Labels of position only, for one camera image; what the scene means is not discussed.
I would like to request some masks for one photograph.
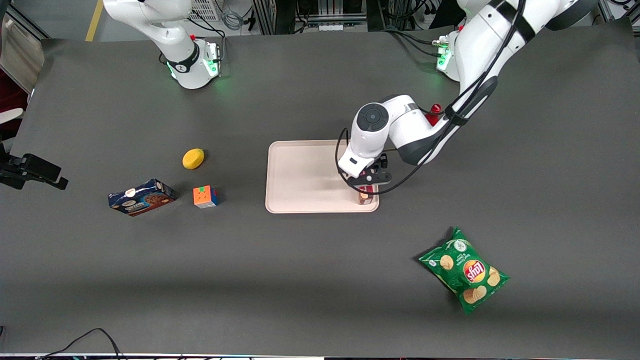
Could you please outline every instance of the red emergency stop button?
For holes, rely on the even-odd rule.
[[[431,124],[431,126],[436,126],[438,120],[440,120],[440,116],[436,114],[439,114],[441,111],[442,106],[440,106],[440,104],[434,104],[431,107],[431,111],[425,115],[427,120],[429,120],[429,124]]]

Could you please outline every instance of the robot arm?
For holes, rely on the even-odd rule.
[[[516,19],[514,24],[515,33],[497,58],[516,17],[518,0],[491,0],[488,4],[485,1],[486,5],[479,7],[480,10],[467,22],[463,31],[455,31],[445,37],[451,42],[435,42],[443,47],[452,44],[451,49],[441,51],[443,61],[438,66],[441,70],[441,65],[449,63],[455,71],[454,76],[447,75],[460,80],[460,95],[447,107],[445,115],[432,126],[407,95],[382,104],[365,105],[353,121],[351,141],[339,161],[339,167],[349,176],[357,178],[381,154],[387,137],[405,163],[421,166],[431,161],[492,94],[497,86],[497,76],[507,60],[547,23],[577,4],[576,1],[584,4],[584,1],[593,0],[526,0],[522,18]],[[378,122],[369,124],[369,119],[375,119],[366,111],[375,106],[378,109],[382,107],[388,113],[384,126],[376,125]]]
[[[191,0],[103,1],[112,18],[145,34],[158,46],[172,77],[184,88],[201,88],[218,76],[218,46],[192,38],[179,22],[189,17]]]

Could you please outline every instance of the wire basket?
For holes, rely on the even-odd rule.
[[[191,14],[189,19],[193,21],[202,21],[200,17],[206,21],[220,21],[222,11],[220,9],[225,5],[224,0],[191,0]]]

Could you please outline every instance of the green chip bag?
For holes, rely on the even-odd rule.
[[[453,230],[451,240],[423,255],[420,262],[458,296],[466,314],[509,280],[478,256],[458,228]]]

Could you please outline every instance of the beige plastic tray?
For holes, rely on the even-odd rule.
[[[269,212],[370,213],[378,208],[377,195],[370,204],[360,205],[358,192],[340,179],[334,160],[336,141],[301,140],[269,146],[264,201]],[[345,147],[341,145],[339,156]]]

